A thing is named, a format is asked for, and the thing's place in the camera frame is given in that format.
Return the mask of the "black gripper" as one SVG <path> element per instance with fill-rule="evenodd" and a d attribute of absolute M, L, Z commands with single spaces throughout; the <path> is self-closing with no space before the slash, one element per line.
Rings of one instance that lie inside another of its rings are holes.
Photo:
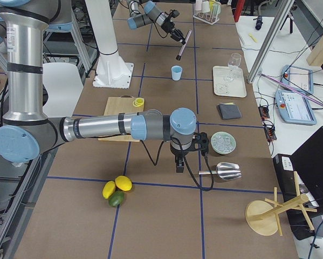
<path fill-rule="evenodd" d="M 181 145 L 177 140 L 170 141 L 170 151 L 175 156 L 176 172 L 184 172 L 184 157 L 192 150 L 194 147 L 192 142 L 185 145 Z"/>
<path fill-rule="evenodd" d="M 164 32 L 169 33 L 172 39 L 175 39 L 177 42 L 180 42 L 182 45 L 184 45 L 187 42 L 183 33 L 180 30 L 175 28 L 174 22 L 172 22 L 170 19 L 166 19 L 161 25 L 161 28 Z"/>

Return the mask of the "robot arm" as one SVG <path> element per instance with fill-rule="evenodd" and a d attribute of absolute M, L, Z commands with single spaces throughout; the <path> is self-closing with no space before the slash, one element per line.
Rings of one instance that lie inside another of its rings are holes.
<path fill-rule="evenodd" d="M 173 18 L 179 16 L 179 11 L 171 9 L 169 12 L 162 11 L 153 1 L 126 1 L 129 9 L 128 26 L 131 30 L 154 24 L 159 26 L 166 35 L 185 45 L 187 42 L 183 32 L 175 27 Z"/>
<path fill-rule="evenodd" d="M 98 49 L 101 52 L 94 86 L 129 88 L 133 64 L 120 57 L 109 1 L 85 1 Z M 127 1 L 129 26 L 139 28 L 149 22 L 161 27 L 185 48 L 185 37 L 172 18 L 177 10 L 161 11 L 153 1 Z M 0 17 L 6 23 L 8 48 L 9 110 L 2 116 L 0 155 L 11 162 L 26 162 L 65 142 L 75 139 L 131 135 L 136 140 L 170 141 L 180 163 L 195 142 L 196 116 L 188 108 L 171 115 L 157 110 L 119 113 L 91 118 L 51 118 L 43 112 L 43 33 L 49 25 L 71 24 L 71 1 L 0 1 Z"/>

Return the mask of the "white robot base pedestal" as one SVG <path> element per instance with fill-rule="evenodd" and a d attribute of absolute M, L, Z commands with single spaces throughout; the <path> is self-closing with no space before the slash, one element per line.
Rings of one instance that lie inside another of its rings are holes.
<path fill-rule="evenodd" d="M 93 86 L 129 88 L 134 64 L 124 62 L 119 55 L 109 1 L 85 3 L 100 54 Z"/>

